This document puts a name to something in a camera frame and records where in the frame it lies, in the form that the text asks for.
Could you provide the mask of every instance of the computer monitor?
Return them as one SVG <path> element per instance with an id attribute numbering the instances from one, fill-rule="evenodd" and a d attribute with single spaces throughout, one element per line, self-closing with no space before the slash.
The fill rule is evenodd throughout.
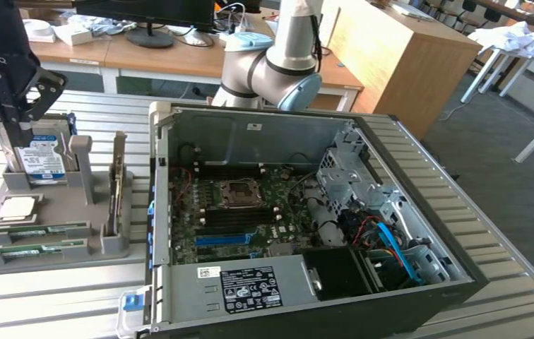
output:
<path id="1" fill-rule="evenodd" d="M 195 27 L 211 30 L 215 0 L 105 0 L 76 6 L 76 13 L 117 20 L 147 23 L 147 28 L 127 32 L 133 44 L 148 48 L 164 48 L 172 37 L 152 29 L 152 23 Z"/>

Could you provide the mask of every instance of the monitor stand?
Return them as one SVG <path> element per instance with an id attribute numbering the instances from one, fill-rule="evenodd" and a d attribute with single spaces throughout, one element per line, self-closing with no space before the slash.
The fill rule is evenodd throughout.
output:
<path id="1" fill-rule="evenodd" d="M 145 48 L 167 48 L 175 42 L 168 33 L 152 29 L 151 23 L 147 23 L 147 29 L 137 28 L 131 30 L 124 37 L 132 44 Z"/>

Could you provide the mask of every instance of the wooden desk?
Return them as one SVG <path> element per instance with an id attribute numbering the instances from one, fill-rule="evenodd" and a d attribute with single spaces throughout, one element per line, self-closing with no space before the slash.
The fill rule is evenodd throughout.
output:
<path id="1" fill-rule="evenodd" d="M 424 137 L 480 45 L 439 21 L 345 0 L 329 48 L 364 86 L 352 111 L 396 115 Z"/>
<path id="2" fill-rule="evenodd" d="M 534 26 L 534 14 L 528 15 L 523 12 L 519 12 L 516 9 L 508 8 L 501 3 L 492 2 L 491 0 L 472 0 L 472 2 L 484 8 L 492 9 L 497 13 L 501 13 L 503 16 L 516 21 L 525 21 Z"/>
<path id="3" fill-rule="evenodd" d="M 261 14 L 248 15 L 253 31 L 273 33 Z M 116 78 L 129 76 L 192 83 L 220 83 L 224 50 L 220 41 L 199 48 L 175 42 L 168 49 L 147 49 L 131 44 L 123 35 L 71 47 L 63 42 L 31 43 L 45 68 L 101 76 L 105 93 L 117 93 Z M 320 94 L 312 108 L 349 111 L 363 85 L 333 54 L 323 58 Z"/>

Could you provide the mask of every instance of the gray floor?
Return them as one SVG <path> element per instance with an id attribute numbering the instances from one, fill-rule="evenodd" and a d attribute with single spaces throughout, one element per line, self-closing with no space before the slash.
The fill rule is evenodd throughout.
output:
<path id="1" fill-rule="evenodd" d="M 459 106 L 465 76 L 441 112 Z M 496 93 L 473 97 L 424 138 L 459 185 L 534 265 L 534 154 L 512 162 L 534 137 L 534 115 Z"/>

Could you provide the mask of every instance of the chair leg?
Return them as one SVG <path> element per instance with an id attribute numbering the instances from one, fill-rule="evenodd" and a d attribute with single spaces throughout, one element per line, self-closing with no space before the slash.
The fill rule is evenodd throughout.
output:
<path id="1" fill-rule="evenodd" d="M 477 89 L 477 92 L 479 92 L 480 94 L 483 94 L 484 92 L 488 91 L 488 89 L 489 89 L 489 87 L 491 87 L 491 84 L 493 83 L 493 80 L 495 80 L 496 76 L 500 74 L 501 70 L 507 67 L 508 58 L 509 58 L 509 55 L 505 54 L 505 55 L 503 56 L 503 59 L 501 59 L 500 64 L 496 66 L 496 68 L 495 68 L 492 74 L 489 75 L 489 78 L 487 79 L 487 81 L 484 82 L 484 84 L 481 85 L 481 87 Z"/>
<path id="2" fill-rule="evenodd" d="M 468 87 L 468 90 L 464 93 L 464 96 L 461 97 L 461 99 L 459 100 L 463 104 L 468 103 L 471 101 L 472 98 L 472 93 L 476 90 L 477 85 L 480 84 L 480 82 L 484 79 L 484 76 L 487 75 L 491 67 L 495 64 L 495 61 L 500 55 L 500 49 L 493 49 L 493 53 L 489 56 L 489 59 L 487 60 L 487 62 L 484 63 L 483 69 L 480 70 L 479 74 L 476 75 L 475 80 L 471 83 L 471 86 Z"/>
<path id="3" fill-rule="evenodd" d="M 509 82 L 507 83 L 505 87 L 503 88 L 503 90 L 500 92 L 500 97 L 505 97 L 505 94 L 508 93 L 509 88 L 512 87 L 516 80 L 519 80 L 521 74 L 527 70 L 527 67 L 531 63 L 532 63 L 532 59 L 527 59 L 524 61 L 524 64 L 520 66 L 519 70 L 516 71 L 516 74 L 513 74 L 513 77 L 509 79 Z"/>

